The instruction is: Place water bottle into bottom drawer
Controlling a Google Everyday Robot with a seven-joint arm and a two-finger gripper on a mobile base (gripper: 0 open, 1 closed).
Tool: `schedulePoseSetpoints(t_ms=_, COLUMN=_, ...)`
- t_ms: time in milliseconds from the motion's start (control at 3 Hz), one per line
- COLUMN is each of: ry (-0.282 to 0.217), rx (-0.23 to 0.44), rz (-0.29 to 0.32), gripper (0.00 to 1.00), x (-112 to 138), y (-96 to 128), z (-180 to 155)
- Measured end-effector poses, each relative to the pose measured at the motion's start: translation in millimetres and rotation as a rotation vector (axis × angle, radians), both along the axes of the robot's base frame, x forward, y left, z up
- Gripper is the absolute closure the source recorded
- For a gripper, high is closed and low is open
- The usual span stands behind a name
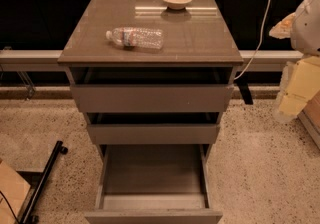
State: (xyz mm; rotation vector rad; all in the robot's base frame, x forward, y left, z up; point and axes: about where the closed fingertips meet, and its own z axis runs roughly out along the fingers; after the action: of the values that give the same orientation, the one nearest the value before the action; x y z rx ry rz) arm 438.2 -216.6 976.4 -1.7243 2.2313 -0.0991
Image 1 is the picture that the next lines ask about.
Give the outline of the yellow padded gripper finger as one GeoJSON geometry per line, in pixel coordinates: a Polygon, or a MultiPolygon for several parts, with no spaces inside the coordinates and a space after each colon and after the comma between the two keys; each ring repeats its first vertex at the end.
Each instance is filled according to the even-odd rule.
{"type": "Polygon", "coordinates": [[[280,123],[295,119],[320,91],[320,58],[311,56],[283,69],[273,116],[280,123]]]}
{"type": "Polygon", "coordinates": [[[291,36],[292,23],[295,19],[295,14],[291,13],[279,21],[269,31],[269,35],[276,39],[286,39],[291,36]]]}

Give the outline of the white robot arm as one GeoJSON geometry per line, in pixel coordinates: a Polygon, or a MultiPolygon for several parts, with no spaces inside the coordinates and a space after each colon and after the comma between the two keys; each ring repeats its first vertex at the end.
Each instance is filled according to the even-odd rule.
{"type": "Polygon", "coordinates": [[[283,69],[273,115],[280,123],[295,119],[320,91],[320,0],[304,0],[296,11],[269,32],[277,39],[289,38],[291,47],[303,54],[283,69]]]}

